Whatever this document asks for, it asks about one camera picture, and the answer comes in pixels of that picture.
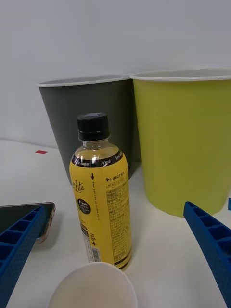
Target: red sticker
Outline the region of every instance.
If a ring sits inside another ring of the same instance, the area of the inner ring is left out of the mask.
[[[35,153],[39,153],[39,154],[46,154],[46,153],[47,153],[47,151],[37,150]]]

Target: bin rim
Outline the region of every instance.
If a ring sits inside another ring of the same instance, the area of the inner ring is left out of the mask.
[[[231,68],[152,71],[130,75],[130,78],[156,82],[229,80]]]
[[[130,79],[129,75],[98,75],[98,76],[86,76],[67,79],[51,80],[41,82],[38,84],[39,88],[44,87],[67,87],[67,86],[79,86],[95,83],[105,83],[113,81],[121,81]]]

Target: yellow-green bin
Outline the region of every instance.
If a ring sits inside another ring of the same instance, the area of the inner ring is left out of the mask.
[[[231,188],[231,70],[131,78],[148,200],[180,217],[186,201],[217,213]]]

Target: plastic bottle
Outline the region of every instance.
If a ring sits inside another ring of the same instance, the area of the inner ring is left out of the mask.
[[[83,141],[70,162],[70,176],[89,262],[124,270],[131,260],[128,165],[108,142],[105,113],[78,117]]]

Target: yellow bottle label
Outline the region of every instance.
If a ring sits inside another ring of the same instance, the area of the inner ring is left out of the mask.
[[[86,160],[73,156],[70,175],[89,262],[124,269],[131,260],[128,165],[124,154]]]

